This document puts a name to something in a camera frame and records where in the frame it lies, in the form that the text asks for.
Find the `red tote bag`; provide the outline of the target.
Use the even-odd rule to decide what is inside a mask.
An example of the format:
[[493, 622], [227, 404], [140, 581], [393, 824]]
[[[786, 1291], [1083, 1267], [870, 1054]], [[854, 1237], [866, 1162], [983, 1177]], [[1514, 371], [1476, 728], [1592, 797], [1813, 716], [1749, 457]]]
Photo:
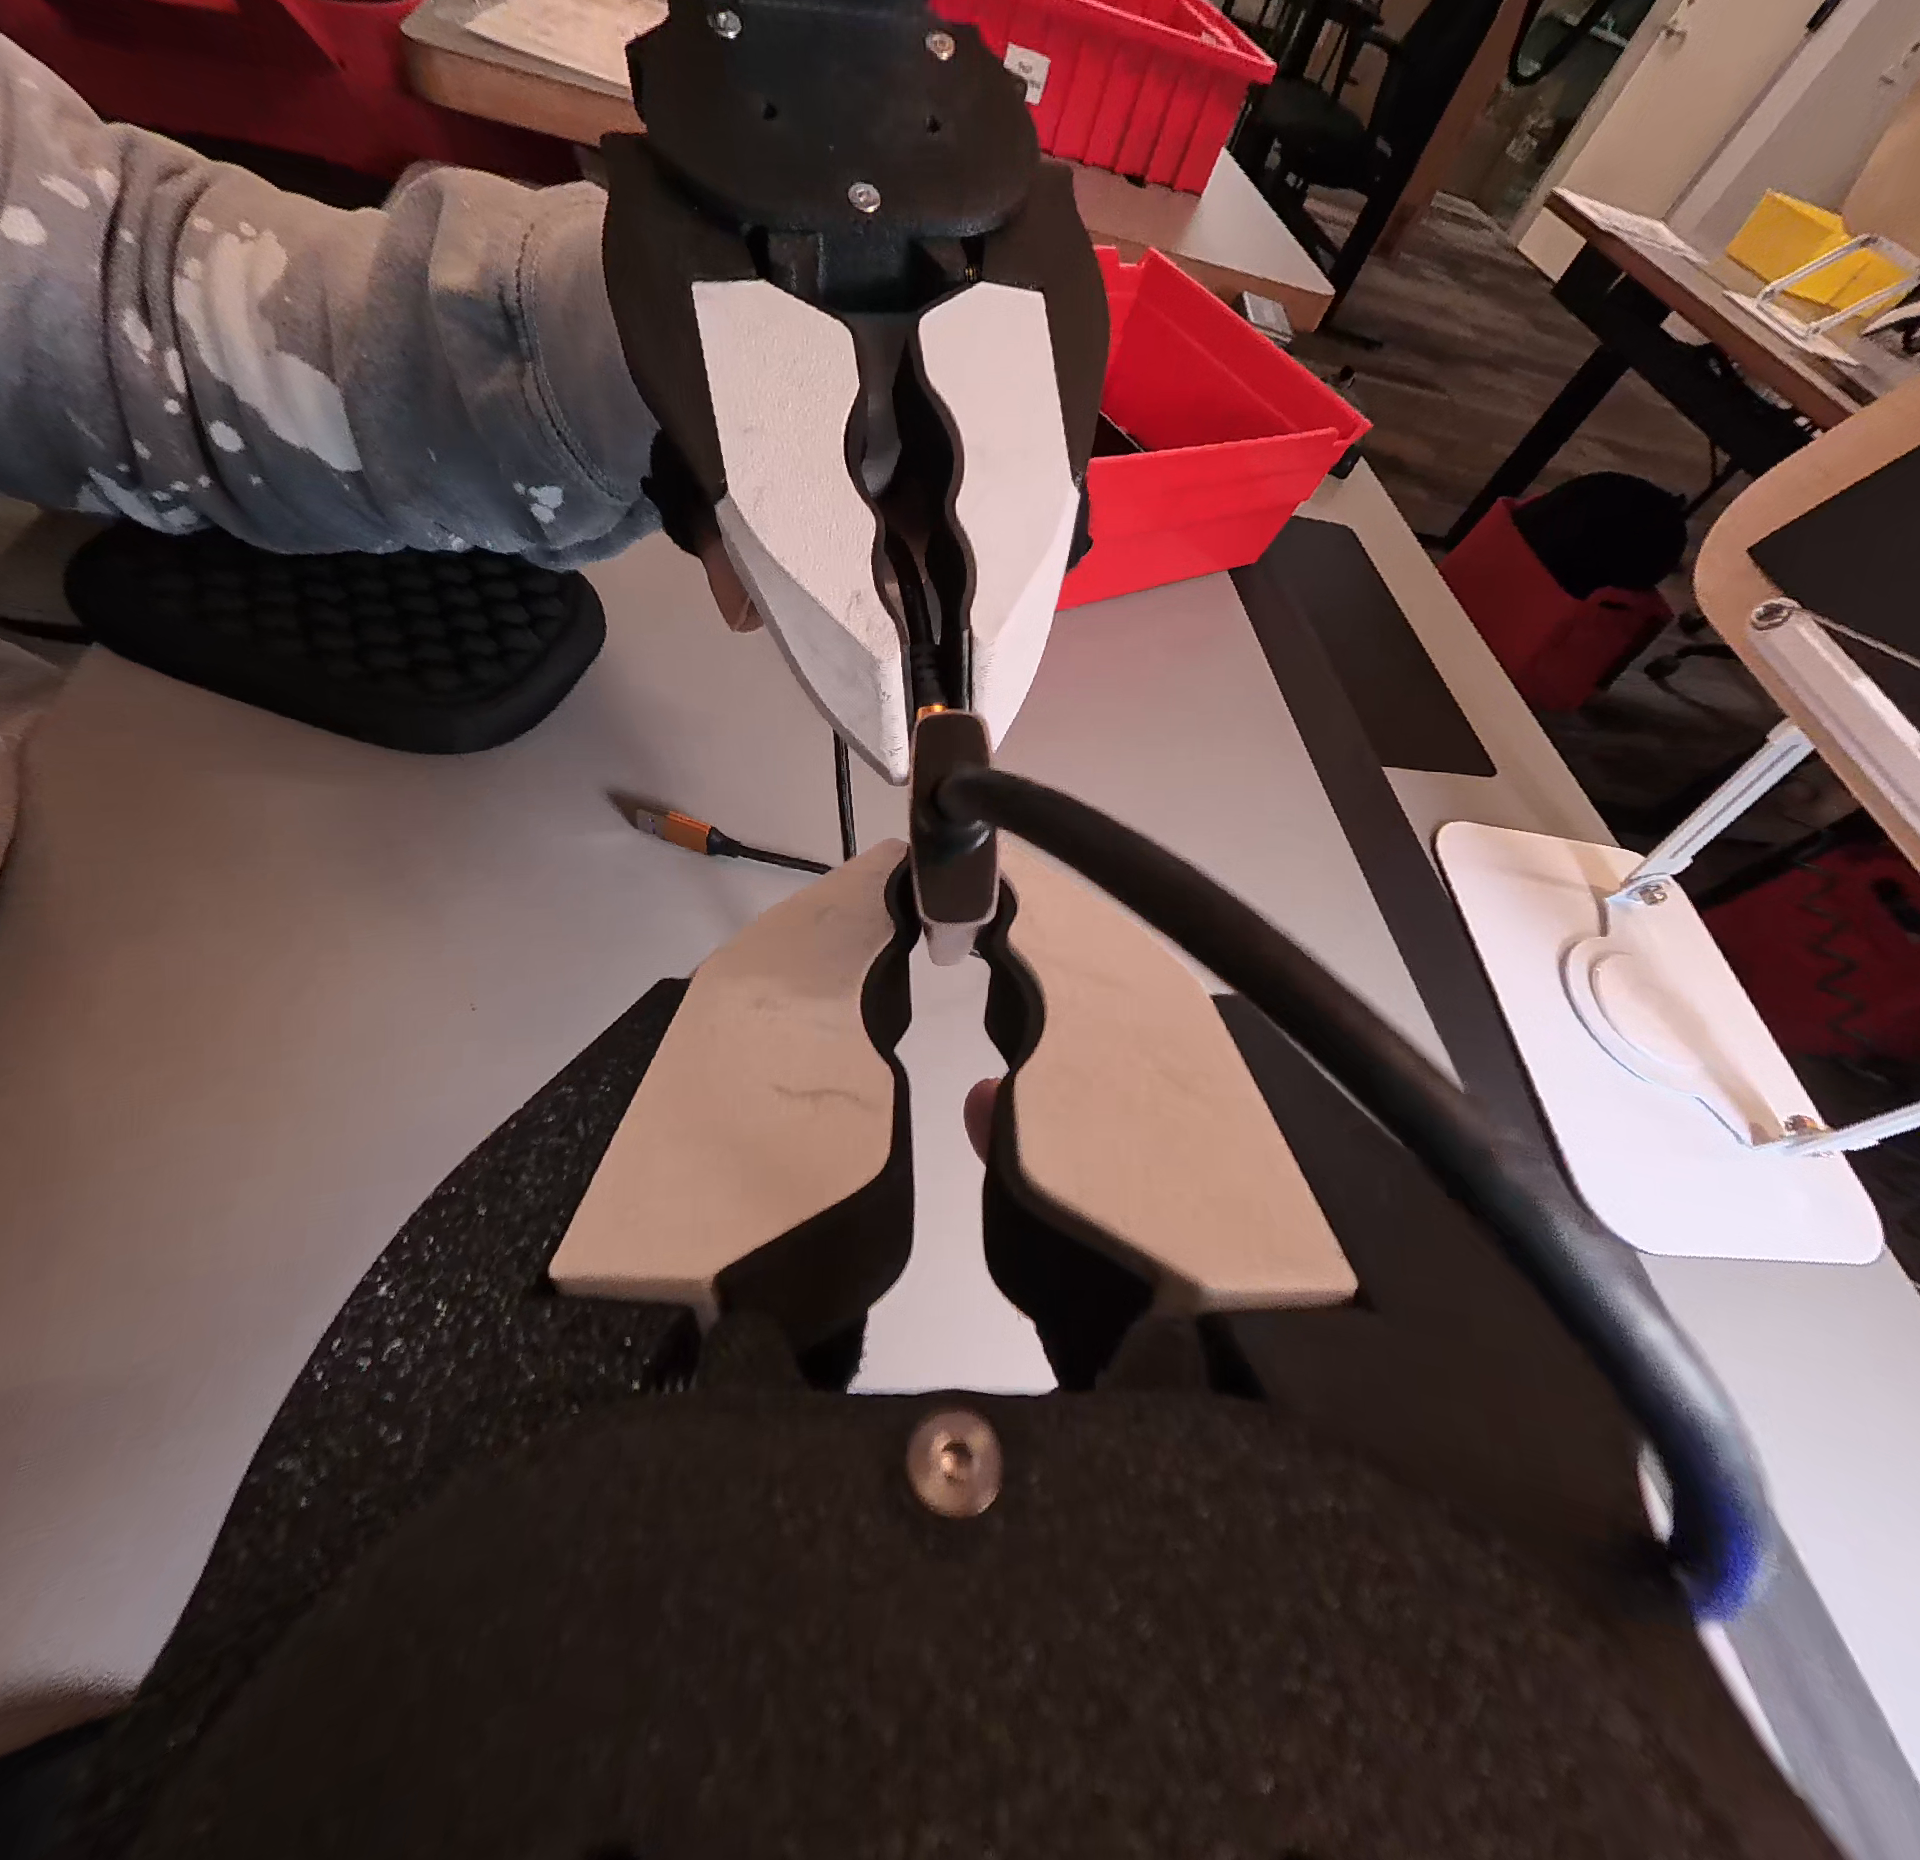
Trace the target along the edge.
[[457, 114], [407, 79], [423, 0], [2, 0], [4, 35], [106, 119], [368, 178], [419, 164], [575, 177], [561, 141]]

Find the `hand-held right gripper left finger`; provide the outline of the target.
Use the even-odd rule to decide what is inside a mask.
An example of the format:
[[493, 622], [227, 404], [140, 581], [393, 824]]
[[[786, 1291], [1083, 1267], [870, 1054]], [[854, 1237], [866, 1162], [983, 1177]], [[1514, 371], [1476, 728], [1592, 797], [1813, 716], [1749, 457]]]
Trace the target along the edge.
[[880, 840], [692, 972], [548, 1263], [572, 1296], [868, 1310], [914, 1241], [898, 1041], [915, 941]]

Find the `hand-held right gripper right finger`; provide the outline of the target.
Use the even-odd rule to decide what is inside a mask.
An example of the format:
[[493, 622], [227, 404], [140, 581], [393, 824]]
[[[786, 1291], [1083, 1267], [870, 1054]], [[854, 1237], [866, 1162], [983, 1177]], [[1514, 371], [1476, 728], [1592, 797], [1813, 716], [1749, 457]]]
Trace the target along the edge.
[[1156, 1310], [1330, 1310], [1356, 1272], [1211, 989], [1070, 874], [1005, 874], [992, 1037], [1013, 1195]]

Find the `red storage bin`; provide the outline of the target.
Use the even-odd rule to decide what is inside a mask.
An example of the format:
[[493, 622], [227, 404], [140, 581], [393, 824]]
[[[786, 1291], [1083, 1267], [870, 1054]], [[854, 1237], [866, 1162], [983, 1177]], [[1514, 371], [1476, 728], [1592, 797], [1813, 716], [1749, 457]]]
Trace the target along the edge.
[[1204, 193], [1274, 60], [1211, 0], [931, 0], [1023, 87], [1044, 152]]
[[1094, 259], [1110, 348], [1087, 469], [1091, 549], [1059, 611], [1257, 562], [1369, 429], [1159, 253]]

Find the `dark-legged side table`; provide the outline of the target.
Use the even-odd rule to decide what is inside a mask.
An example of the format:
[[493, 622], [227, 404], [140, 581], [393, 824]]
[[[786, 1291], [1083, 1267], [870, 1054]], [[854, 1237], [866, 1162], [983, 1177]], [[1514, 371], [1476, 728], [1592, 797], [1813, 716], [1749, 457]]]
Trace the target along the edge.
[[1653, 390], [1720, 457], [1707, 497], [1728, 477], [1769, 470], [1817, 432], [1915, 380], [1915, 354], [1890, 354], [1858, 337], [1848, 341], [1848, 362], [1807, 354], [1745, 310], [1747, 287], [1723, 282], [1711, 262], [1683, 259], [1647, 232], [1607, 223], [1592, 201], [1568, 189], [1549, 194], [1549, 214], [1578, 236], [1551, 295], [1596, 349], [1434, 544], [1440, 550], [1453, 550], [1498, 502], [1529, 494], [1624, 377]]

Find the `person's left hand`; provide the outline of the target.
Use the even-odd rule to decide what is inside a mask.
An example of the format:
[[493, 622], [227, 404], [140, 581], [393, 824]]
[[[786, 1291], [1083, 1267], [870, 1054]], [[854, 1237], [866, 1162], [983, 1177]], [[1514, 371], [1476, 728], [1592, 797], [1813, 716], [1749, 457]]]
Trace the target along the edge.
[[707, 509], [694, 512], [692, 553], [704, 565], [707, 591], [720, 607], [721, 623], [732, 633], [763, 631], [762, 607], [732, 568], [732, 557], [724, 544], [720, 522]]

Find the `wooden edged work table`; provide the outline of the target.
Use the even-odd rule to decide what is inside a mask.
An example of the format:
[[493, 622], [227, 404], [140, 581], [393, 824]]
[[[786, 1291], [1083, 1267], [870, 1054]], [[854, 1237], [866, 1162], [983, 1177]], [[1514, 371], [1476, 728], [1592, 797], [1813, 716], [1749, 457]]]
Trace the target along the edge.
[[[401, 24], [402, 60], [419, 97], [457, 114], [525, 129], [575, 145], [641, 131], [624, 77], [608, 79], [551, 61], [475, 31], [506, 0], [423, 0]], [[595, 7], [638, 0], [537, 0], [556, 31], [571, 31]], [[1201, 193], [1139, 183], [1100, 168], [1073, 168], [1088, 235], [1133, 260], [1159, 250], [1223, 300], [1243, 291], [1286, 310], [1310, 333], [1332, 310], [1332, 282], [1283, 226], [1249, 177], [1222, 154]]]

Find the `black cable orange plugs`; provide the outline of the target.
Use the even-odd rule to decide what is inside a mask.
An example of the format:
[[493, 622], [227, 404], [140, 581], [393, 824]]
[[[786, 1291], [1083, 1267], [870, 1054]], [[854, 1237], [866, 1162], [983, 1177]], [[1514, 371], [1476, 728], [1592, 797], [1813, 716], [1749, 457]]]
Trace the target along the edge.
[[[885, 528], [882, 546], [882, 581], [902, 607], [906, 628], [906, 658], [931, 663], [931, 688], [925, 693], [926, 704], [943, 708], [941, 688], [941, 643], [935, 634], [935, 606], [919, 550], [901, 528]], [[686, 853], [707, 861], [730, 861], [744, 865], [763, 865], [784, 871], [794, 871], [807, 877], [824, 877], [835, 870], [829, 863], [794, 855], [774, 846], [758, 846], [739, 840], [724, 828], [689, 816], [671, 804], [645, 800], [638, 794], [613, 794], [620, 813], [644, 836], [653, 836]], [[842, 863], [852, 863], [858, 850], [857, 804], [852, 792], [852, 745], [850, 736], [835, 732], [835, 813], [838, 830], [838, 853]]]

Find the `thick black cable with plugs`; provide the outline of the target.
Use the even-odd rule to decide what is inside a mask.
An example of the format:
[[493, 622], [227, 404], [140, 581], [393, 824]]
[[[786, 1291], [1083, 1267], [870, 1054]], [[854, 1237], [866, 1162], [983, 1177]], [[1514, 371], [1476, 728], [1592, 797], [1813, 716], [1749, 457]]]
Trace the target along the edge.
[[1668, 1562], [1699, 1619], [1734, 1619], [1780, 1556], [1764, 1463], [1706, 1356], [1651, 1275], [1549, 1163], [1372, 1003], [1201, 866], [1088, 803], [994, 762], [983, 716], [919, 716], [909, 852], [935, 877], [989, 865], [999, 831], [1067, 865], [1165, 935], [1337, 1082], [1499, 1242], [1592, 1358], [1654, 1452]]

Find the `yellow storage bin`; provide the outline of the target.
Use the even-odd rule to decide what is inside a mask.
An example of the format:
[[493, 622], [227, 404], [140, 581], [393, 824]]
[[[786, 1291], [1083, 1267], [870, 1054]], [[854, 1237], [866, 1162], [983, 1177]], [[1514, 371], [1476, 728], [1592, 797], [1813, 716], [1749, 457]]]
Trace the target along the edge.
[[1765, 189], [1726, 245], [1726, 259], [1765, 282], [1777, 282], [1813, 262], [1826, 262], [1850, 241], [1850, 228], [1830, 207], [1791, 193]]

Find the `person's left forearm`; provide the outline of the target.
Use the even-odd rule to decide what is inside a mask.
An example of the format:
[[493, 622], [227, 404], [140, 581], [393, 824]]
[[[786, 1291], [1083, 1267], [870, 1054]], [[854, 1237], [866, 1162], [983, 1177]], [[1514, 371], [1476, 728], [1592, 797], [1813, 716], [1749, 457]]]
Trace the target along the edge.
[[660, 528], [606, 194], [468, 168], [331, 207], [2, 47], [2, 490], [276, 553], [516, 553]]

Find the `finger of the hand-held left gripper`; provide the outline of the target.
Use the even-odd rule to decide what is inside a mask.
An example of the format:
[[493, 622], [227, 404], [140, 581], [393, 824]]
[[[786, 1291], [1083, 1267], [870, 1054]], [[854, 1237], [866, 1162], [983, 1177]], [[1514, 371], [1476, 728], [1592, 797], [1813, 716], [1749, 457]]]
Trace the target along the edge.
[[999, 745], [1041, 666], [1082, 490], [1040, 291], [974, 282], [925, 311], [915, 376], [947, 454], [926, 562], [947, 686]]
[[876, 579], [879, 519], [852, 469], [852, 329], [774, 282], [697, 282], [724, 469], [721, 544], [804, 693], [852, 755], [906, 782], [906, 672]]

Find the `wooden-rimmed black board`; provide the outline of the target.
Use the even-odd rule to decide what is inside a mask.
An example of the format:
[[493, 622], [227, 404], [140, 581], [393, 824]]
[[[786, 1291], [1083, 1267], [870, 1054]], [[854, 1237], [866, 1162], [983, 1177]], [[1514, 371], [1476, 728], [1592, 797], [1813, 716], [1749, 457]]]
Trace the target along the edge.
[[1918, 863], [1918, 385], [1754, 480], [1694, 562], [1694, 599], [1900, 855]]

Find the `white book stand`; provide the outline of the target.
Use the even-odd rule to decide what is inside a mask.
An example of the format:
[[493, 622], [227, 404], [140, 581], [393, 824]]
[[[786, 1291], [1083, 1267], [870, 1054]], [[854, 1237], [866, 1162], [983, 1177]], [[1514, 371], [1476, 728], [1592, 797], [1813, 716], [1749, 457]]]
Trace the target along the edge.
[[1788, 718], [1656, 846], [1455, 819], [1431, 843], [1578, 1195], [1654, 1257], [1865, 1267], [1884, 1229], [1851, 1154], [1915, 1103], [1831, 1128], [1681, 892], [1707, 843], [1813, 751], [1915, 820], [1918, 738], [1848, 641], [1915, 657], [1801, 602], [1751, 607]]

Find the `red zigzag patterned bag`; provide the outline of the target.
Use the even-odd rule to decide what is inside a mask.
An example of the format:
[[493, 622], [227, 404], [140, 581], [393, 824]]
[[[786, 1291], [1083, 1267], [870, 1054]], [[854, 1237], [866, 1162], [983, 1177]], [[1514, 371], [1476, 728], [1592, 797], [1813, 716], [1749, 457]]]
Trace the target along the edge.
[[1918, 875], [1884, 838], [1801, 850], [1701, 912], [1789, 1058], [1918, 1058]]

